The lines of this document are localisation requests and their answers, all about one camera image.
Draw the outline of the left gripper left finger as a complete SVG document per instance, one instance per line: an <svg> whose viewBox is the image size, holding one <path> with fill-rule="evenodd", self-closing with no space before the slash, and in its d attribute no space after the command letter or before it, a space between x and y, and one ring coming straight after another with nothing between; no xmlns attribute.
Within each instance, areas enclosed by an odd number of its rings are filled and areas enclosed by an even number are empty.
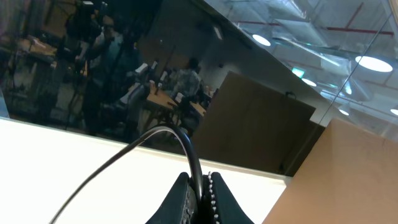
<svg viewBox="0 0 398 224"><path fill-rule="evenodd" d="M182 172L146 224L192 224L196 217L197 198L189 175Z"/></svg>

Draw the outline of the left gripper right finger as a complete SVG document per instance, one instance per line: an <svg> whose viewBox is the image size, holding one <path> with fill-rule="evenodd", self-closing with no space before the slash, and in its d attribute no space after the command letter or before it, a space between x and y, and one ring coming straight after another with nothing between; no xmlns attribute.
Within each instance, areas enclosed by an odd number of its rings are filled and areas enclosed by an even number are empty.
<svg viewBox="0 0 398 224"><path fill-rule="evenodd" d="M254 224L243 212L219 172L203 176L203 222L205 224Z"/></svg>

